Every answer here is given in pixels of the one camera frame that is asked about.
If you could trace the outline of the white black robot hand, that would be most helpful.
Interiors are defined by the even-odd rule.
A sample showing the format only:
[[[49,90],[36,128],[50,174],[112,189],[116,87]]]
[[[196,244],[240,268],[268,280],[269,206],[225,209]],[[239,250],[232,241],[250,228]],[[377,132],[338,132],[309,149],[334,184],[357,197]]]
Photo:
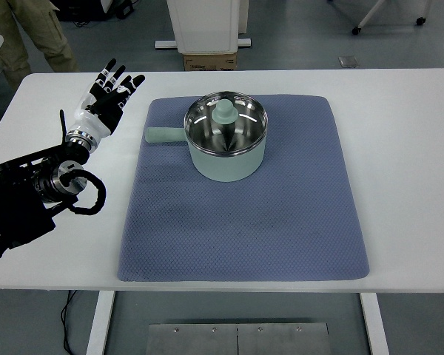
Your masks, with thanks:
[[[83,94],[75,111],[77,130],[96,138],[97,131],[101,138],[114,133],[124,107],[132,94],[145,81],[145,75],[128,75],[118,82],[126,67],[120,66],[111,73],[116,60],[111,59]]]

